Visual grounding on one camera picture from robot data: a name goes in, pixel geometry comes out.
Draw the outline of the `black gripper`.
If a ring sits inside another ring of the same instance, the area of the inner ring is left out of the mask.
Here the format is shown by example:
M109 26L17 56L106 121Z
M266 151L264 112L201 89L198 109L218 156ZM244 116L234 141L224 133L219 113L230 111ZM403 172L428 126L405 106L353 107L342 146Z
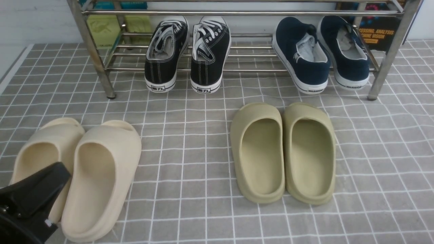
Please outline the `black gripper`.
M51 164L1 189L0 243L44 244L58 229L71 173Z

